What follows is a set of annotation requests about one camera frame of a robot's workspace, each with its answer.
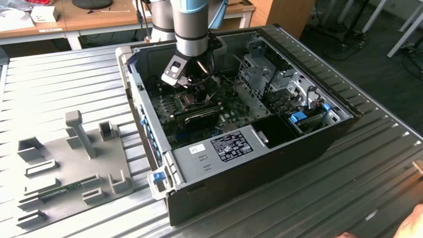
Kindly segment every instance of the ribbed metal surface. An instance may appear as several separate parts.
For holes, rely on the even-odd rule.
[[[115,48],[15,58],[1,72],[0,111],[0,230],[15,226],[15,198],[21,194],[25,163],[15,154],[16,140],[33,135],[41,141],[67,136],[64,114],[83,113],[84,129],[109,120],[119,125],[136,191],[145,188],[148,163],[119,76]]]

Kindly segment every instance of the metal workbench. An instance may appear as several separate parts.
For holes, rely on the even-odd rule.
[[[136,191],[24,236],[330,238],[348,230],[362,238],[392,237],[423,202],[422,175],[411,164],[423,155],[422,137],[283,30],[266,30],[364,112],[322,158],[171,227],[165,204],[152,199],[145,182],[149,168],[119,79],[116,46],[13,58],[0,80],[1,236],[20,233],[11,218],[21,166],[12,141],[27,133],[43,141],[65,136],[57,121],[75,108],[85,129],[103,120],[119,124]]]

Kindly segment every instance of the white label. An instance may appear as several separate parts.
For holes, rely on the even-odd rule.
[[[39,30],[39,32],[52,32],[52,31],[63,31],[63,29],[61,28],[52,28],[52,29]]]
[[[201,152],[203,150],[205,150],[205,147],[203,144],[199,144],[196,146],[189,147],[189,152],[193,155],[195,153]]]

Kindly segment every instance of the table leg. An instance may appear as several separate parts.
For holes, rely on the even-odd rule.
[[[332,10],[334,10],[336,1],[338,1],[338,0],[331,0],[331,2],[330,2],[330,6],[328,6],[328,8],[327,8],[327,10],[326,10],[326,13],[323,14],[322,25],[326,24],[326,22],[327,22],[327,20],[328,20],[328,18],[330,18],[330,15],[331,15],[331,13],[332,13]]]
[[[402,26],[402,28],[399,29],[400,32],[403,32],[406,30],[406,28],[408,27],[411,21],[414,20],[414,18],[416,17],[418,13],[420,12],[423,8],[423,2],[420,3],[420,5],[418,6],[415,12],[411,14],[411,16],[408,17],[404,25]]]
[[[378,5],[378,8],[376,8],[375,12],[372,13],[372,15],[370,17],[370,20],[368,20],[368,22],[367,22],[367,24],[366,24],[366,26],[363,28],[363,33],[366,33],[370,30],[371,26],[374,25],[375,20],[376,20],[379,14],[382,12],[382,9],[383,9],[383,7],[386,5],[386,2],[387,2],[387,0],[382,0],[380,1],[379,5]]]
[[[79,42],[79,32],[77,31],[67,31],[65,32],[65,38],[68,39],[68,43],[71,45],[71,49],[81,50],[81,45]]]
[[[338,23],[342,23],[344,21],[344,18],[347,16],[348,12],[350,12],[352,4],[354,4],[354,0],[348,0],[347,5],[344,7],[344,10],[343,10],[340,16],[338,17],[338,20],[336,20]]]
[[[246,11],[243,18],[240,19],[239,28],[250,27],[251,16],[252,16],[252,11]]]
[[[414,22],[414,24],[411,25],[408,31],[404,33],[403,37],[400,38],[399,42],[396,43],[396,45],[394,46],[391,52],[388,53],[388,57],[391,58],[394,56],[394,54],[396,53],[396,51],[399,50],[399,48],[402,47],[402,45],[404,44],[404,42],[407,41],[408,37],[411,36],[411,34],[414,33],[416,27],[419,26],[419,24],[423,21],[423,12],[420,14],[420,16],[418,17],[416,21]]]

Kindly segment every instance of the wooden desk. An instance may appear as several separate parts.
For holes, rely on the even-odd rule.
[[[63,2],[57,1],[53,6],[56,7],[56,10],[59,12],[57,22],[35,23],[35,27],[23,28],[12,31],[1,31],[0,45],[16,43],[16,41],[13,40],[15,37],[21,37],[23,40],[25,40],[27,42],[63,38],[64,32],[67,31]]]
[[[109,8],[88,10],[76,7],[71,0],[61,0],[68,31],[137,24],[132,0],[115,0]]]
[[[132,0],[115,0],[109,8],[95,10],[87,14],[88,10],[80,9],[72,4],[71,0],[59,0],[56,2],[61,17],[56,23],[37,23],[36,27],[15,31],[0,32],[0,45],[39,41],[56,38],[67,38],[72,50],[80,50],[81,45],[79,37],[83,35],[137,30],[141,28],[136,9]],[[240,18],[239,28],[250,26],[251,15],[255,7],[236,3],[228,6],[224,18]],[[147,18],[143,27],[152,27],[152,18]],[[61,32],[44,33],[39,29],[61,28]]]

